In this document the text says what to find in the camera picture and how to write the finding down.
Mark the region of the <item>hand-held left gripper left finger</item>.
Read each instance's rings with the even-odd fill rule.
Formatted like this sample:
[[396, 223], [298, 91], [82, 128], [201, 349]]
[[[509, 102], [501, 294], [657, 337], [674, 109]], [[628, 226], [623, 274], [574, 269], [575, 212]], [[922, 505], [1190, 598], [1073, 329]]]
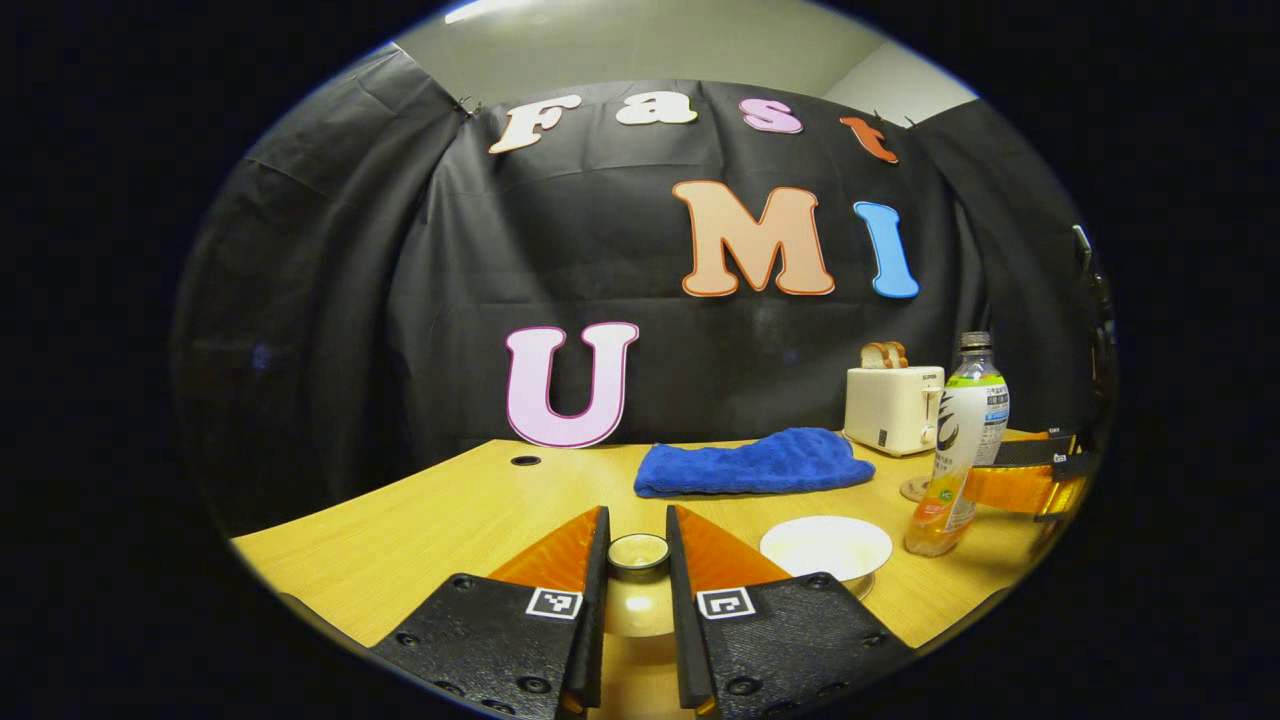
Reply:
[[584, 719], [602, 703], [609, 542], [590, 509], [485, 577], [448, 577], [372, 652], [485, 714]]

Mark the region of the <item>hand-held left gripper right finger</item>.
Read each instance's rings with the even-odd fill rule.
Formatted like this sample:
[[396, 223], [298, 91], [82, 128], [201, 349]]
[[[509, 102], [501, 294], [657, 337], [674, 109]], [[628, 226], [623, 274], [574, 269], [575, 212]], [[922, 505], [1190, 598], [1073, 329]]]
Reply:
[[799, 719], [916, 657], [827, 571], [795, 577], [678, 505], [666, 539], [678, 702], [699, 719]]

